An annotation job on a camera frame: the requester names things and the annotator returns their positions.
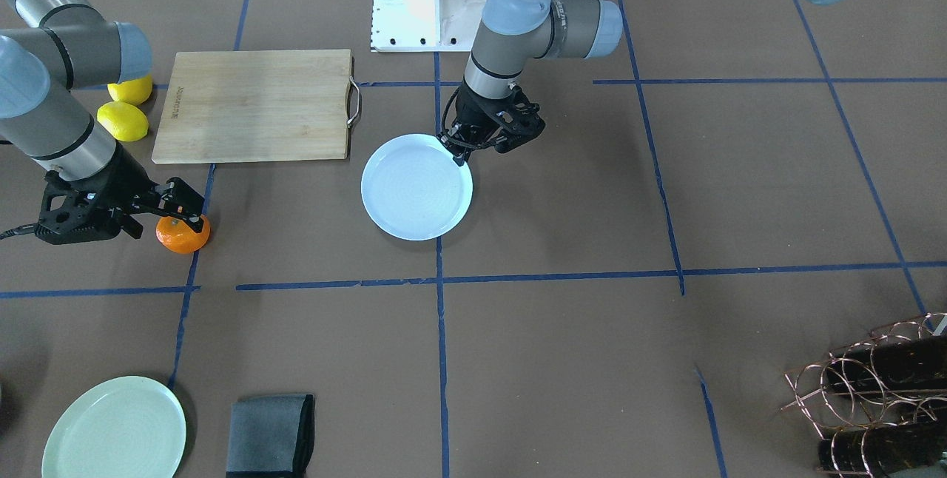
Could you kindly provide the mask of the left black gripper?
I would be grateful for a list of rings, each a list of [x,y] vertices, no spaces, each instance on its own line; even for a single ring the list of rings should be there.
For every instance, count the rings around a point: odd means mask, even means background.
[[[464,167],[474,150],[493,147],[499,127],[491,115],[491,108],[507,97],[485,98],[468,86],[460,86],[454,93],[454,122],[448,130],[437,133],[437,140],[452,155],[453,162]]]

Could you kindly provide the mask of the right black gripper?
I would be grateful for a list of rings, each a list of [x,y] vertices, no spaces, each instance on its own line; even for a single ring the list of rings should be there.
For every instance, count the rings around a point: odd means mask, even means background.
[[[81,195],[99,209],[119,209],[124,214],[148,212],[183,221],[193,232],[204,229],[204,197],[182,178],[169,178],[157,185],[122,144],[101,171],[82,179]]]

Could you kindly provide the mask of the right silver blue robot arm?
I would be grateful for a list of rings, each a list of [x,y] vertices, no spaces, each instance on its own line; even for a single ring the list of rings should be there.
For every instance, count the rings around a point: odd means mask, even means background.
[[[6,2],[26,27],[1,36],[2,137],[44,168],[47,187],[37,221],[2,237],[34,235],[53,245],[121,232],[138,239],[138,214],[208,232],[202,195],[180,178],[152,181],[71,95],[148,74],[152,50],[142,30],[105,19],[88,0]]]

